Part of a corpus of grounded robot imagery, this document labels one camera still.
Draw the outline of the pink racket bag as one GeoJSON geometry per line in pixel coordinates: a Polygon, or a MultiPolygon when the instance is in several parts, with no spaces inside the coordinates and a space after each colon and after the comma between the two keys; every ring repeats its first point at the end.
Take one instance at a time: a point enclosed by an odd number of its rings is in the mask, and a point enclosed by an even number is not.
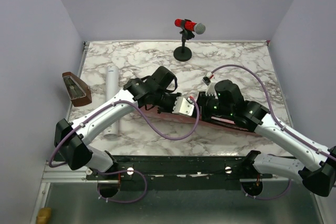
{"type": "MultiPolygon", "coordinates": [[[[170,113],[158,113],[157,107],[146,110],[144,107],[140,109],[147,117],[150,119],[160,119],[170,122],[178,122],[185,124],[194,124],[196,118],[179,115],[179,114],[170,114],[170,113]]],[[[259,136],[254,132],[248,132],[246,129],[237,126],[233,121],[219,118],[212,118],[210,122],[199,120],[198,126],[212,127],[219,130],[231,131],[231,132],[242,132],[244,134],[259,136]]]]}

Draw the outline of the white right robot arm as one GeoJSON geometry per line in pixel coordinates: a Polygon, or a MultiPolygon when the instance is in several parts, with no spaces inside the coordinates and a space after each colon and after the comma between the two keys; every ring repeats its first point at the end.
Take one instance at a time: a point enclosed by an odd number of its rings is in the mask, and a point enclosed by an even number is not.
{"type": "Polygon", "coordinates": [[[335,147],[328,148],[280,121],[271,110],[255,101],[245,100],[238,85],[230,80],[213,82],[200,92],[197,105],[203,122],[246,133],[255,133],[276,143],[294,159],[272,157],[251,151],[241,165],[249,178],[274,174],[301,182],[312,193],[327,197],[335,184],[335,147]]]}

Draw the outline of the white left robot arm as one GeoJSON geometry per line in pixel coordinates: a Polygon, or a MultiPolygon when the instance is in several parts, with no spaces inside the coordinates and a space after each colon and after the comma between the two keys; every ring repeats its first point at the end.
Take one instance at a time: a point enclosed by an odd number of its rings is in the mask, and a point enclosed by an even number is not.
{"type": "Polygon", "coordinates": [[[168,86],[176,76],[169,69],[161,66],[144,78],[130,79],[123,88],[103,105],[87,115],[68,122],[60,120],[56,124],[53,151],[49,159],[49,167],[54,168],[54,156],[60,154],[64,163],[71,170],[84,166],[97,170],[104,179],[112,179],[116,175],[116,162],[107,151],[100,151],[90,143],[106,128],[125,115],[148,105],[162,109],[164,112],[179,114],[200,119],[199,107],[193,97],[184,98],[168,86]]]}

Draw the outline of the black microphone stand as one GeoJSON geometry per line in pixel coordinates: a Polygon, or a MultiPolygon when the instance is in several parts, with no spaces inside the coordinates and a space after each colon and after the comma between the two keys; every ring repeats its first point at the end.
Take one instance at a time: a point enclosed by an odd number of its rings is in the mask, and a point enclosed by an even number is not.
{"type": "Polygon", "coordinates": [[[182,45],[177,47],[174,52],[173,56],[177,61],[186,62],[189,61],[192,57],[191,50],[185,46],[187,40],[193,39],[195,35],[192,31],[188,31],[183,29],[180,34],[182,35],[181,42],[182,45]]]}

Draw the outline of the red microphone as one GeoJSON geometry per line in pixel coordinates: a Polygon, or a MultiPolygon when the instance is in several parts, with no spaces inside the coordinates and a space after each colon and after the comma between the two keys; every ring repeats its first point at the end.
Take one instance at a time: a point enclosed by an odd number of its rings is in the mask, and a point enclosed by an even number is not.
{"type": "Polygon", "coordinates": [[[179,27],[181,29],[195,32],[198,35],[201,35],[205,32],[206,27],[202,23],[195,23],[187,19],[176,19],[174,22],[174,25],[176,27],[179,27]]]}

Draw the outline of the brown wooden metronome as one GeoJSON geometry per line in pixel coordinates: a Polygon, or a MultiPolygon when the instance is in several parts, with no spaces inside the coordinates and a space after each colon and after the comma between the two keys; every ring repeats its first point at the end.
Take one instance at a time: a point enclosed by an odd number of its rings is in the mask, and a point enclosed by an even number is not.
{"type": "Polygon", "coordinates": [[[70,101],[74,107],[86,106],[92,103],[90,87],[72,72],[62,73],[70,101]]]}

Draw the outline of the yellow wooden block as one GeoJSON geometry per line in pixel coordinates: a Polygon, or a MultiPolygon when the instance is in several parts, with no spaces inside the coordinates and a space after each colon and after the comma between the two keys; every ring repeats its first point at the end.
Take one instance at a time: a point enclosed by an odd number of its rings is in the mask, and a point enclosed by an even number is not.
{"type": "Polygon", "coordinates": [[[40,208],[36,216],[35,224],[49,224],[51,213],[52,209],[49,207],[40,208]]]}

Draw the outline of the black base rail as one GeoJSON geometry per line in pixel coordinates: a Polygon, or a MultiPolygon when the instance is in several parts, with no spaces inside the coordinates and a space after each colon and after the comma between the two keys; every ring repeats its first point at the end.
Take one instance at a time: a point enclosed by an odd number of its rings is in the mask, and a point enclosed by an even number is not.
{"type": "Polygon", "coordinates": [[[86,178],[104,189],[148,190],[239,190],[242,181],[270,179],[254,170],[244,156],[131,156],[116,155],[119,170],[133,168],[139,174],[99,175],[86,178]]]}

